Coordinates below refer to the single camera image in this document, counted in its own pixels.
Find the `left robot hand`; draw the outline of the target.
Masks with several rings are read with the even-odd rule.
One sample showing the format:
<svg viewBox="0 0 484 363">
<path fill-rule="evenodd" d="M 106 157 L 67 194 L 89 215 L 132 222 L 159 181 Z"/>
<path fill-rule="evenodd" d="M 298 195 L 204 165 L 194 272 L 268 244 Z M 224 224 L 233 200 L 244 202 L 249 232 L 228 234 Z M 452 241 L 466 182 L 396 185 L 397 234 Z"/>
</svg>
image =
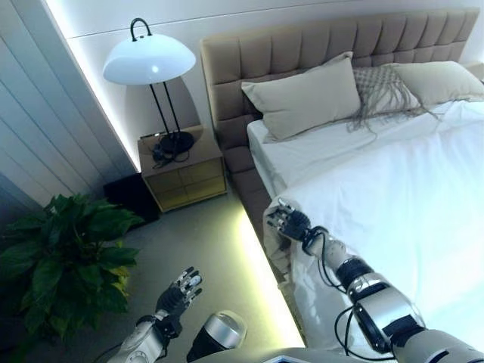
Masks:
<svg viewBox="0 0 484 363">
<path fill-rule="evenodd" d="M 155 312 L 167 315 L 181 315 L 193 300 L 201 294 L 202 277 L 193 266 L 186 268 L 160 295 Z"/>
</svg>

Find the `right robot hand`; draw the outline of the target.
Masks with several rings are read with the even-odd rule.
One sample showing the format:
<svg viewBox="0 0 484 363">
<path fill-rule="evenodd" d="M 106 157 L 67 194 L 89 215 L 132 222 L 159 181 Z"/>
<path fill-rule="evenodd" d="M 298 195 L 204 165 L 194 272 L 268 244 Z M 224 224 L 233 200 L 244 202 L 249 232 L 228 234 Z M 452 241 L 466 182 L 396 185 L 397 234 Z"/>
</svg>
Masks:
<svg viewBox="0 0 484 363">
<path fill-rule="evenodd" d="M 305 213 L 295 209 L 283 198 L 278 198 L 277 205 L 266 217 L 266 223 L 280 235 L 299 242 L 306 239 L 311 225 Z"/>
</svg>

